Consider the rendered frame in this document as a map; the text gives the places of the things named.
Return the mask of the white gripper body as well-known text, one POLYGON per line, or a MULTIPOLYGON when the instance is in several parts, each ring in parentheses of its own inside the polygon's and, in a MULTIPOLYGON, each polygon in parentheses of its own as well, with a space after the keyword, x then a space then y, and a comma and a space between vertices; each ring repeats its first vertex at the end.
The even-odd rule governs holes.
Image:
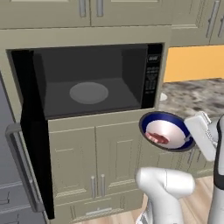
POLYGON ((187 117, 184 123, 205 159, 213 162, 218 144, 216 128, 218 119, 211 120, 207 113, 199 111, 195 115, 187 117))

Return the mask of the blue bowl with white inside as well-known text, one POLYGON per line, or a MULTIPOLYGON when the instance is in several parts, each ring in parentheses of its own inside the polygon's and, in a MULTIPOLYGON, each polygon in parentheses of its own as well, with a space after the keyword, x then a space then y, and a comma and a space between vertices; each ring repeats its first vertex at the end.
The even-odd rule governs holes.
POLYGON ((189 151, 195 145, 184 119, 172 113, 164 111, 149 112, 141 117, 138 126, 143 137, 162 150, 189 151), (169 140, 169 143, 154 143, 145 135, 147 132, 164 136, 169 140))

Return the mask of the red raw steak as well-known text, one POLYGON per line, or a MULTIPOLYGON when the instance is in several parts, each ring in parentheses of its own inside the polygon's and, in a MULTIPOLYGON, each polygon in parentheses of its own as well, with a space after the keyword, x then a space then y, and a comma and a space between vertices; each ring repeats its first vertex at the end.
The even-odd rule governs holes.
POLYGON ((145 134, 152 142, 156 144, 168 144, 169 140, 165 136, 161 136, 157 133, 147 132, 145 134))

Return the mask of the beige lower cupboard door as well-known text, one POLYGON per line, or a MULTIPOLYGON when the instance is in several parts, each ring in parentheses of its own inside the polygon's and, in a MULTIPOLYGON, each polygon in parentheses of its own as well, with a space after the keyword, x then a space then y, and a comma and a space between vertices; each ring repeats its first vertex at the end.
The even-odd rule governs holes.
POLYGON ((96 173, 95 128, 53 131, 49 137, 55 202, 91 198, 91 178, 96 173))
POLYGON ((138 122, 95 128, 99 194, 101 175, 105 174, 105 196, 135 189, 142 136, 138 122))

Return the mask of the beige cupboard door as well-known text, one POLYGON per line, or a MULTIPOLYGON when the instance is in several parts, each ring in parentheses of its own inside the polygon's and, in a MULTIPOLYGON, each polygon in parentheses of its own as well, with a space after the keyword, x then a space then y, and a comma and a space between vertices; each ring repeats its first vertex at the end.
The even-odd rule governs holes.
POLYGON ((175 0, 103 0, 103 17, 90 0, 92 26, 170 25, 175 0))
POLYGON ((95 128, 53 131, 49 137, 55 202, 91 198, 91 178, 96 173, 95 128))
POLYGON ((0 28, 70 28, 90 26, 89 3, 80 16, 79 0, 0 0, 0 28))
POLYGON ((105 174, 105 196, 135 189, 142 136, 138 122, 95 128, 99 194, 101 175, 105 174))

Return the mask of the grey glass turntable plate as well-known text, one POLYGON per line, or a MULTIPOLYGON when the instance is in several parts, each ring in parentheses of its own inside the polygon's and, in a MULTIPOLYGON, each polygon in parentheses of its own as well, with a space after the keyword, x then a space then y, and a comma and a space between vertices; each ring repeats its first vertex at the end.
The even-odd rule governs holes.
POLYGON ((96 104, 103 102, 109 96, 109 91, 100 83, 82 82, 74 85, 69 94, 78 103, 96 104))

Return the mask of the black built-in microwave oven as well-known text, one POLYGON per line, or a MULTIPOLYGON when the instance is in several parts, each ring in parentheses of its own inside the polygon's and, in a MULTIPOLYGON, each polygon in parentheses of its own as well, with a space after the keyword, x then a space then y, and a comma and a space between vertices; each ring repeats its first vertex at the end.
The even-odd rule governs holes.
POLYGON ((47 119, 85 116, 132 109, 151 109, 158 91, 164 45, 87 45, 10 49, 34 52, 34 68, 47 119), (108 97, 96 104, 74 101, 70 89, 82 82, 100 83, 108 97))

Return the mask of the beige upper cupboard door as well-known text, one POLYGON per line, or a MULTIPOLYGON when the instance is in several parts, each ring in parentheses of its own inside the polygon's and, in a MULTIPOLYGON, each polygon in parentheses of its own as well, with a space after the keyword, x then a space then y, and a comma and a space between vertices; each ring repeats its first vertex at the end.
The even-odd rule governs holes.
POLYGON ((90 26, 89 3, 80 16, 79 0, 0 0, 0 28, 70 28, 90 26))
POLYGON ((170 25, 175 0, 103 0, 103 17, 90 0, 92 26, 170 25))

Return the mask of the black microwave door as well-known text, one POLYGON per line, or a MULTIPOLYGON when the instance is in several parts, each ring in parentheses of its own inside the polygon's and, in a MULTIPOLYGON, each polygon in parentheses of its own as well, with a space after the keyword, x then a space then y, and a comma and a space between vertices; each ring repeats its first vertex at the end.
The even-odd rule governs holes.
POLYGON ((12 61, 23 96, 21 128, 38 189, 49 220, 55 218, 48 122, 44 115, 34 68, 34 52, 11 52, 12 61))

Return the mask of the beige base cupboard run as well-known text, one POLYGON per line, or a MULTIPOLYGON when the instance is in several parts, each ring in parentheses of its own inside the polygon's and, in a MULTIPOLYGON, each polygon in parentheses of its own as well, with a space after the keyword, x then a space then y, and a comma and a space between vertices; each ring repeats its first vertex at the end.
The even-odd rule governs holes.
POLYGON ((180 170, 191 173, 195 178, 211 176, 214 170, 214 163, 208 162, 197 146, 188 151, 172 152, 159 149, 145 138, 142 140, 139 166, 180 170))

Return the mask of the beige drawer front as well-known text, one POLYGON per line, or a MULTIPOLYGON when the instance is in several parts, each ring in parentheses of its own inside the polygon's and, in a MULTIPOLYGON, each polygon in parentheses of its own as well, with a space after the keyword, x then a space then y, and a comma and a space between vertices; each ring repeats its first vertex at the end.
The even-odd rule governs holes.
POLYGON ((76 222, 92 220, 112 214, 124 213, 142 207, 144 194, 138 190, 131 190, 111 194, 103 198, 87 199, 79 202, 67 203, 55 207, 55 219, 51 224, 74 224, 76 222), (87 212, 112 207, 112 211, 86 216, 87 212))

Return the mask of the grey fridge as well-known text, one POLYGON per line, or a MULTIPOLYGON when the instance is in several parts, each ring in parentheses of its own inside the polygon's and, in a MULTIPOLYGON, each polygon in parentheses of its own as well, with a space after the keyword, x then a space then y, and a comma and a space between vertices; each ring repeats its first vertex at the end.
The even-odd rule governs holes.
POLYGON ((0 74, 0 224, 47 224, 43 213, 34 213, 7 144, 5 131, 14 123, 0 74))

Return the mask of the beige wall cupboard run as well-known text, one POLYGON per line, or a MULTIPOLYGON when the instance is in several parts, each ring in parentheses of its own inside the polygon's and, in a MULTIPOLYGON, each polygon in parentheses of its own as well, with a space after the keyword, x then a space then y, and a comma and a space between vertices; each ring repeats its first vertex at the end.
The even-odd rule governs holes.
POLYGON ((224 0, 176 0, 171 46, 224 45, 224 0))

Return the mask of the beige tall cupboard frame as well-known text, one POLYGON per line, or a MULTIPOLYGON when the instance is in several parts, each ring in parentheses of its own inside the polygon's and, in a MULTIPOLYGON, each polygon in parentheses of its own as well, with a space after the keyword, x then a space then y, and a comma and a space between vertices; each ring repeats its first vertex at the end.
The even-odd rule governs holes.
MULTIPOLYGON (((73 115, 70 117, 60 117, 56 119, 45 119, 48 122, 49 134, 53 131, 76 130, 103 125, 138 122, 141 117, 149 112, 155 111, 161 93, 165 73, 165 62, 171 30, 167 26, 124 26, 124 27, 82 27, 82 28, 49 28, 49 29, 15 29, 0 30, 0 74, 3 78, 3 86, 6 90, 10 102, 10 109, 13 114, 14 123, 19 123, 22 114, 23 99, 20 98, 18 79, 14 77, 11 60, 8 56, 10 49, 27 48, 52 48, 69 46, 111 46, 111 45, 132 45, 132 44, 154 44, 164 45, 163 56, 161 59, 160 75, 156 93, 155 106, 153 108, 132 109, 116 111, 111 113, 100 113, 94 115, 73 115)), ((35 199, 43 204, 40 195, 38 182, 32 168, 32 162, 26 149, 25 139, 22 130, 14 134, 17 141, 25 170, 31 182, 31 188, 35 199)), ((97 151, 95 136, 95 184, 96 196, 100 197, 97 169, 97 151)), ((73 199, 55 202, 53 195, 54 214, 55 207, 67 203, 79 202, 89 199, 73 199)))

